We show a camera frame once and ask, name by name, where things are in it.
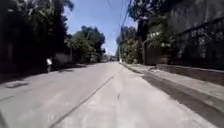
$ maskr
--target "road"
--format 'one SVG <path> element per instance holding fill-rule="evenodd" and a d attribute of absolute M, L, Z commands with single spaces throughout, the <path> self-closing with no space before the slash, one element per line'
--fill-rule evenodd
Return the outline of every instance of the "road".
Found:
<path fill-rule="evenodd" d="M 0 87 L 9 128 L 216 128 L 116 62 L 23 81 Z"/>

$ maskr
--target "blue sky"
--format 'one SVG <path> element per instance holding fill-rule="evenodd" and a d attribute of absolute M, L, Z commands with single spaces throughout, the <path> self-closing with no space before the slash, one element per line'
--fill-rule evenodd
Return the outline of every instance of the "blue sky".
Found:
<path fill-rule="evenodd" d="M 82 25 L 96 26 L 106 37 L 103 47 L 107 54 L 114 54 L 117 48 L 116 38 L 120 30 L 119 24 L 122 24 L 125 18 L 129 0 L 108 0 L 109 3 L 107 0 L 72 1 L 75 4 L 74 10 L 70 12 L 66 9 L 65 12 L 68 18 L 68 32 L 74 34 Z M 136 23 L 129 17 L 124 25 L 136 27 Z"/>

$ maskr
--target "tree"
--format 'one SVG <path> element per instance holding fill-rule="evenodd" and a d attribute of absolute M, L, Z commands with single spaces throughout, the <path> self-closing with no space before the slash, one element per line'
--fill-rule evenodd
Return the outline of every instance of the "tree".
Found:
<path fill-rule="evenodd" d="M 99 62 L 105 53 L 105 49 L 102 49 L 105 36 L 97 28 L 82 26 L 71 40 L 70 46 L 74 49 L 77 61 Z"/>
<path fill-rule="evenodd" d="M 136 29 L 134 27 L 122 27 L 120 35 L 117 38 L 118 49 L 116 56 L 127 63 L 141 62 L 141 51 L 139 43 L 136 40 Z"/>
<path fill-rule="evenodd" d="M 47 57 L 65 51 L 63 13 L 65 7 L 72 10 L 70 0 L 2 0 L 0 6 L 0 36 L 13 63 L 42 65 Z"/>

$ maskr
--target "pedestrian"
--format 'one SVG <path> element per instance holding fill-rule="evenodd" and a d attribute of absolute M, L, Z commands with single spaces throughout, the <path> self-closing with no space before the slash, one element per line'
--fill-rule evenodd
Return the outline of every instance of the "pedestrian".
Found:
<path fill-rule="evenodd" d="M 52 65 L 52 60 L 50 58 L 47 58 L 47 72 L 51 72 L 51 65 Z"/>

